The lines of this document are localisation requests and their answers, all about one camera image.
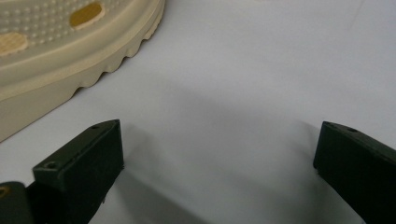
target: wavy sole edge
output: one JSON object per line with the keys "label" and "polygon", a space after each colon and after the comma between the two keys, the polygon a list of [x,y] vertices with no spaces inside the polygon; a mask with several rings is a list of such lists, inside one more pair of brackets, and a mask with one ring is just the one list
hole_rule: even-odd
{"label": "wavy sole edge", "polygon": [[103,73],[116,71],[125,57],[134,57],[142,41],[150,39],[158,28],[163,17],[164,5],[165,1],[162,1],[160,12],[143,35],[133,37],[128,44],[97,65],[42,88],[0,102],[0,127],[2,127],[0,142],[70,100],[79,88],[93,86]]}

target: rubber sole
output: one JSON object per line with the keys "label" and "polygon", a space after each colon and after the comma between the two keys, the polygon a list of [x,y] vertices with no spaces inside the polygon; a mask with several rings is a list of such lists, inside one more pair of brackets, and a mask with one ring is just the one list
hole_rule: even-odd
{"label": "rubber sole", "polygon": [[[152,13],[141,19],[145,22],[138,23],[143,23],[143,25],[123,31],[122,36],[117,40],[109,42],[108,46],[99,49],[89,57],[36,79],[31,78],[32,80],[28,80],[30,83],[24,80],[2,88],[0,92],[0,127],[2,127],[0,141],[68,101],[77,89],[92,86],[104,72],[111,73],[117,70],[124,57],[136,55],[142,40],[150,39],[157,29],[163,16],[164,3],[164,0],[153,3],[156,5],[149,6],[153,9]],[[128,15],[120,15],[119,19],[128,22]]]}

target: white background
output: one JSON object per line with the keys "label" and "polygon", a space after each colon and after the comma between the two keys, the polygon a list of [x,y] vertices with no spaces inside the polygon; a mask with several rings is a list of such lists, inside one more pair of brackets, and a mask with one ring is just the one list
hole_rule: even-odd
{"label": "white background", "polygon": [[395,12],[167,0],[136,56],[0,144],[0,182],[30,184],[51,152],[120,119],[126,168],[93,224],[361,224],[312,161],[323,120],[396,148]]}

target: dark green plastic part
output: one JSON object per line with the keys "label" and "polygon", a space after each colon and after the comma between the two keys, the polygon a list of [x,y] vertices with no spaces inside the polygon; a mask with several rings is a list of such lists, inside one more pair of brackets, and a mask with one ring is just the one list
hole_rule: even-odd
{"label": "dark green plastic part", "polygon": [[120,121],[91,126],[35,166],[27,189],[0,185],[0,223],[87,224],[122,169]]}
{"label": "dark green plastic part", "polygon": [[35,182],[57,202],[48,221],[85,224],[123,169],[120,122],[91,126],[33,168]]}
{"label": "dark green plastic part", "polygon": [[394,149],[355,129],[323,122],[314,166],[366,223],[396,223]]}
{"label": "dark green plastic part", "polygon": [[0,223],[34,224],[26,188],[19,182],[0,184]]}

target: beige shoe sole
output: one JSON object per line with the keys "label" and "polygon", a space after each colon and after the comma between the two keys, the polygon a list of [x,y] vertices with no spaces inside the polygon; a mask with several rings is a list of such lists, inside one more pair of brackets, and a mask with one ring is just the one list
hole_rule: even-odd
{"label": "beige shoe sole", "polygon": [[[9,25],[6,29],[0,26],[0,141],[69,100],[78,88],[92,86],[103,72],[115,71],[124,57],[133,57],[142,40],[156,30],[165,3],[103,0],[81,1],[85,6],[73,7],[77,1],[54,0],[39,6],[38,11],[47,16],[40,20],[33,15],[35,7],[12,9],[12,3],[18,1],[0,1],[0,16],[6,18],[2,22]],[[61,16],[55,9],[51,11],[52,3],[62,10]],[[63,7],[67,3],[69,11]],[[50,13],[65,22],[51,25]],[[14,14],[25,17],[15,19]],[[41,39],[32,31],[35,23],[30,24],[33,28],[21,26],[22,20],[34,19],[45,27]]]}

